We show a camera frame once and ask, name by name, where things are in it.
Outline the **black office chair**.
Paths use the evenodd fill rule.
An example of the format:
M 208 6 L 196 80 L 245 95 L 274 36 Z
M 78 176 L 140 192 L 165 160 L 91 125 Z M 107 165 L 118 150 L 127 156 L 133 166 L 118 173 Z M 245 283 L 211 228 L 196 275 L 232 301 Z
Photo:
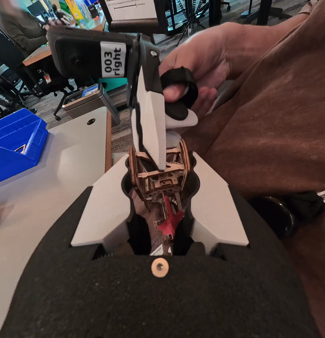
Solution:
M 60 121 L 61 117 L 58 116 L 58 112 L 62 109 L 65 99 L 78 92 L 70 83 L 69 79 L 63 77 L 57 70 L 54 70 L 54 66 L 50 67 L 50 71 L 43 70 L 37 66 L 24 66 L 24 71 L 29 78 L 26 87 L 29 92 L 37 97 L 42 98 L 51 93 L 56 97 L 58 92 L 63 93 L 63 96 L 55 109 L 53 116 L 56 121 Z

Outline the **teal box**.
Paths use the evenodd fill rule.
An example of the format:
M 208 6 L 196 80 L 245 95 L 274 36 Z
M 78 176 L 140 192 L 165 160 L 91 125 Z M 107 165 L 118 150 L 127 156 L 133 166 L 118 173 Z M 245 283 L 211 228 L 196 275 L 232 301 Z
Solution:
M 127 85 L 127 78 L 103 78 L 102 80 L 107 92 Z

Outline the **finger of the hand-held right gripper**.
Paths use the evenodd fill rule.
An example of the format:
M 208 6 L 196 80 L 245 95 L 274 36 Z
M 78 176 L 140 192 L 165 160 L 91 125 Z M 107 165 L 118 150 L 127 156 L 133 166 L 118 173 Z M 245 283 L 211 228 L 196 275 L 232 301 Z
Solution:
M 166 169 L 165 99 L 162 94 L 147 91 L 143 68 L 140 69 L 137 101 L 140 106 L 142 144 L 159 171 Z
M 138 102 L 134 102 L 134 106 L 131 110 L 131 131 L 136 152 L 145 152 L 143 146 L 143 130 L 140 122 L 140 105 Z

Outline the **black table leg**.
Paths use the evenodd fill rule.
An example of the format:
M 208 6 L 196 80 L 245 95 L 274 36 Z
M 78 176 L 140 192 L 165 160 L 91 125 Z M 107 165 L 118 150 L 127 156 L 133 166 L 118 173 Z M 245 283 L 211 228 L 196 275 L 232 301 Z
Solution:
M 261 0 L 259 9 L 253 14 L 249 14 L 244 24 L 250 24 L 252 21 L 257 19 L 256 25 L 265 26 L 268 22 L 269 16 L 278 19 L 290 18 L 287 14 L 283 13 L 282 8 L 272 7 L 272 0 Z

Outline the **person's brown shirt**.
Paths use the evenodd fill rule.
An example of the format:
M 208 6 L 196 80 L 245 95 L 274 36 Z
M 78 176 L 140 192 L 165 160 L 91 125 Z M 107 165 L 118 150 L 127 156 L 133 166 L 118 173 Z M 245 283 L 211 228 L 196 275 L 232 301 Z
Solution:
M 246 197 L 325 190 L 325 1 L 183 132 Z

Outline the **blue plastic bin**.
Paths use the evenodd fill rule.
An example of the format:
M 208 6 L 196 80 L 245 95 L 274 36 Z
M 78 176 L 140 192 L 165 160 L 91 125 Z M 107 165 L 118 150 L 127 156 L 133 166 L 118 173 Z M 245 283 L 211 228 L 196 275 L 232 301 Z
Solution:
M 0 182 L 38 165 L 46 122 L 26 108 L 0 119 Z

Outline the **red tape piece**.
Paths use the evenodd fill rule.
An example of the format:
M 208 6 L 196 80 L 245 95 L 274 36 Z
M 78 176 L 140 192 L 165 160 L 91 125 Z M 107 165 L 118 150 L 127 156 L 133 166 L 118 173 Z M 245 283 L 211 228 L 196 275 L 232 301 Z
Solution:
M 161 225 L 158 226 L 158 229 L 162 231 L 163 235 L 171 235 L 174 237 L 177 226 L 184 218 L 185 212 L 179 210 L 176 214 L 174 214 L 167 196 L 164 196 L 164 201 L 167 210 L 167 218 Z

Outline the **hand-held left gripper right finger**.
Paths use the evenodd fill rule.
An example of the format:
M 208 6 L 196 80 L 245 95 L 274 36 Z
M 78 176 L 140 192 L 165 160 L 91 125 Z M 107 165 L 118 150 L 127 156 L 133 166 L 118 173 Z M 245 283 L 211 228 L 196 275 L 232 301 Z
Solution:
M 190 202 L 194 218 L 191 238 L 203 243 L 206 250 L 218 243 L 247 246 L 249 240 L 227 182 L 196 152 L 193 156 L 200 187 Z

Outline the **person's right hand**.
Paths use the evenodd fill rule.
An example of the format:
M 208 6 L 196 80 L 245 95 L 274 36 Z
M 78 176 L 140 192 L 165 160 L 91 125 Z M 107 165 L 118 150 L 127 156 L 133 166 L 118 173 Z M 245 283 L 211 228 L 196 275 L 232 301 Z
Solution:
M 200 118 L 212 107 L 218 88 L 239 77 L 253 63 L 248 46 L 249 25 L 225 23 L 193 35 L 162 61 L 160 76 L 178 68 L 189 69 L 198 87 L 191 110 Z

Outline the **white desk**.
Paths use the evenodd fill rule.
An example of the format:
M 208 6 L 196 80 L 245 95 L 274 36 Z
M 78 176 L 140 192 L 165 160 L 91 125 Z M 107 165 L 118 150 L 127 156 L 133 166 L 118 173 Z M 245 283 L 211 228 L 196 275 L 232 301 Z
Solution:
M 37 166 L 0 182 L 0 329 L 25 266 L 55 221 L 105 172 L 106 110 L 49 130 Z

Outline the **wooden laser-cut model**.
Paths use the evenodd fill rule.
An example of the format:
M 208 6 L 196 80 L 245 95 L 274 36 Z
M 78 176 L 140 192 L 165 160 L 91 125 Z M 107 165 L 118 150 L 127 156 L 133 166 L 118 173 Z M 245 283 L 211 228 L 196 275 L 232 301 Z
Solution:
M 166 150 L 165 171 L 157 170 L 153 160 L 145 152 L 136 152 L 134 146 L 130 146 L 128 151 L 131 183 L 135 192 L 148 212 L 156 207 L 160 209 L 159 214 L 163 216 L 162 219 L 153 221 L 154 231 L 161 241 L 162 252 L 158 254 L 159 256 L 173 256 L 174 250 L 175 237 L 165 236 L 158 229 L 158 226 L 167 218 L 164 196 L 169 198 L 174 214 L 179 210 L 185 212 L 181 194 L 190 173 L 190 159 L 185 140 L 178 139 L 177 141 L 176 146 Z

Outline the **wooden-edged desk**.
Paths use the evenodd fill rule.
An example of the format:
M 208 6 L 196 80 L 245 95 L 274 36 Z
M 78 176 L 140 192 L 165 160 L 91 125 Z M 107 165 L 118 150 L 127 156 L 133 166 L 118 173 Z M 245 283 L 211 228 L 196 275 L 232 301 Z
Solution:
M 30 66 L 46 57 L 51 56 L 50 46 L 41 46 L 23 60 L 25 66 Z

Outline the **black rounded object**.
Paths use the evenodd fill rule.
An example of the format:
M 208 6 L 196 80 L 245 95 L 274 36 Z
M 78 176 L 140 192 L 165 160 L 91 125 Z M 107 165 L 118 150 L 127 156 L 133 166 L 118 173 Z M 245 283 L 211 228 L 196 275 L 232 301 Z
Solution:
M 248 202 L 277 237 L 283 239 L 325 212 L 325 190 L 258 196 Z

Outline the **person's right forearm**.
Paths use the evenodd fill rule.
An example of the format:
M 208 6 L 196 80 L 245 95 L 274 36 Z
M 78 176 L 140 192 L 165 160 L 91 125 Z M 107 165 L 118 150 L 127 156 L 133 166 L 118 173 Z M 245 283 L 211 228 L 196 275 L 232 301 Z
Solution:
M 234 65 L 236 73 L 240 75 L 245 72 L 268 50 L 304 23 L 318 2 L 318 0 L 308 1 L 297 15 L 275 26 L 245 26 L 244 34 L 241 35 L 242 40 L 239 42 L 239 61 L 236 60 Z

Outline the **white sign board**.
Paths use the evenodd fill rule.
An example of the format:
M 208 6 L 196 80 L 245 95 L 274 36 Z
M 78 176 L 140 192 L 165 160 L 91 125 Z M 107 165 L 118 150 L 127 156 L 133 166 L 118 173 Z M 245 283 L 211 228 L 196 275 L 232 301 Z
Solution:
M 100 0 L 107 20 L 157 19 L 153 0 Z

